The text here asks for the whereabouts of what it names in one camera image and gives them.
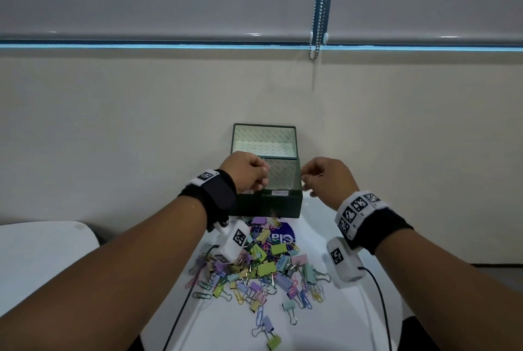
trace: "pile of binder clips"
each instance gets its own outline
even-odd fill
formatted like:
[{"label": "pile of binder clips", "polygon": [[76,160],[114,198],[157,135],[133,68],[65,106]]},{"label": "pile of binder clips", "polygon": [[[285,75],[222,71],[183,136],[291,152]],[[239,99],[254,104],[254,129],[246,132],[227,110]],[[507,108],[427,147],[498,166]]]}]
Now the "pile of binder clips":
[{"label": "pile of binder clips", "polygon": [[203,255],[200,256],[190,273],[194,275],[198,267],[205,264],[202,272],[207,281],[193,278],[186,288],[196,282],[206,291],[194,292],[196,299],[222,297],[231,301],[234,294],[239,304],[246,303],[256,314],[256,327],[252,329],[252,335],[256,337],[263,333],[269,350],[274,350],[281,343],[281,338],[274,334],[270,318],[264,314],[267,297],[275,295],[278,289],[285,292],[288,300],[283,302],[282,309],[289,315],[291,325],[296,325],[294,309],[312,309],[309,297],[318,303],[323,302],[325,293],[322,282],[330,282],[331,279],[330,275],[317,271],[308,262],[307,255],[300,254],[294,242],[281,243],[278,235],[271,237],[271,231],[281,227],[277,218],[254,217],[244,221],[250,227],[251,234],[238,260],[226,265],[212,257],[204,262]]}]

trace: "white sensor device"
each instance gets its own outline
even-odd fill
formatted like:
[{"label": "white sensor device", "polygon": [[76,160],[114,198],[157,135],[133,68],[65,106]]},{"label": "white sensor device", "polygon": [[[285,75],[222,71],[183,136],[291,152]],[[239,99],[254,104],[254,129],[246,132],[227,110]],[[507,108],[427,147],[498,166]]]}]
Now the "white sensor device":
[{"label": "white sensor device", "polygon": [[342,237],[334,237],[327,242],[327,252],[342,282],[356,282],[367,274],[366,271],[358,269],[363,263],[358,253],[349,248]]},{"label": "white sensor device", "polygon": [[243,220],[236,220],[234,224],[231,223],[227,227],[221,227],[218,223],[214,223],[214,227],[220,235],[216,240],[219,247],[213,249],[212,254],[222,263],[235,262],[247,242],[249,226]]}]

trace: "dark green box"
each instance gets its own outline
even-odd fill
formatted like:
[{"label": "dark green box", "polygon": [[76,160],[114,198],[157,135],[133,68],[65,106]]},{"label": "dark green box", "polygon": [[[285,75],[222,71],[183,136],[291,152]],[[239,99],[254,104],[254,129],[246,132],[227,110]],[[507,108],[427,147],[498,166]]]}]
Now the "dark green box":
[{"label": "dark green box", "polygon": [[232,216],[300,217],[300,159],[295,126],[234,124],[231,153],[246,151],[271,167],[269,186],[238,195]]}]

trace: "forearm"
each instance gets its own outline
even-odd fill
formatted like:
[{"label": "forearm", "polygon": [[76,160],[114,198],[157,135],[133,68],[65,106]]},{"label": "forearm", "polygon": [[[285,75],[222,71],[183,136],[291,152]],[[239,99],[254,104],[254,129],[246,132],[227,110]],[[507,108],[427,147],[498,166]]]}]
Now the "forearm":
[{"label": "forearm", "polygon": [[173,287],[205,228],[198,200],[175,199],[0,318],[0,349],[127,349]]},{"label": "forearm", "polygon": [[523,349],[523,296],[413,230],[387,237],[376,257],[441,349]]}]

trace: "black cable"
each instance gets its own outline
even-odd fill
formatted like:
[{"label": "black cable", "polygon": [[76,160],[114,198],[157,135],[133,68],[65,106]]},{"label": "black cable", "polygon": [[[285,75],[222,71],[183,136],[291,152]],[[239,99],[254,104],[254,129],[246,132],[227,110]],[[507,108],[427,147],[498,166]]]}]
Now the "black cable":
[{"label": "black cable", "polygon": [[164,348],[162,351],[165,351],[167,349],[167,346],[169,345],[169,341],[171,340],[171,336],[173,335],[174,333],[174,329],[176,327],[176,325],[178,324],[178,321],[180,320],[180,317],[181,317],[181,313],[184,311],[184,308],[185,308],[185,305],[187,304],[187,300],[189,300],[189,297],[191,296],[191,293],[193,293],[193,289],[194,289],[194,286],[196,285],[196,282],[198,282],[198,278],[200,277],[200,272],[201,272],[201,269],[204,267],[206,261],[207,261],[207,258],[209,256],[209,254],[211,253],[211,250],[213,250],[214,248],[217,248],[219,247],[219,245],[213,245],[211,247],[211,249],[209,249],[207,251],[207,253],[205,254],[205,257],[203,258],[203,265],[200,266],[200,268],[198,269],[198,272],[196,273],[196,275],[194,276],[194,282],[193,282],[193,285],[191,286],[191,288],[189,289],[189,293],[187,294],[187,297],[185,298],[185,301],[184,301],[184,304],[181,306],[181,309],[180,309],[180,312],[178,313],[178,316],[176,317],[176,321],[174,321],[174,325],[173,327],[171,328],[171,332],[169,333],[169,337],[167,338],[167,341],[165,342],[165,345],[164,345]]},{"label": "black cable", "polygon": [[383,294],[381,293],[380,286],[378,285],[378,281],[376,281],[376,277],[373,273],[370,272],[368,268],[365,267],[358,267],[358,270],[365,270],[370,274],[372,279],[374,280],[374,283],[376,284],[376,288],[378,288],[378,292],[380,293],[380,299],[381,299],[381,305],[383,306],[383,316],[385,317],[385,327],[387,328],[387,337],[389,338],[389,351],[392,351],[392,342],[391,342],[391,332],[389,330],[389,320],[387,319],[387,309],[385,308],[385,300],[383,300]]}]

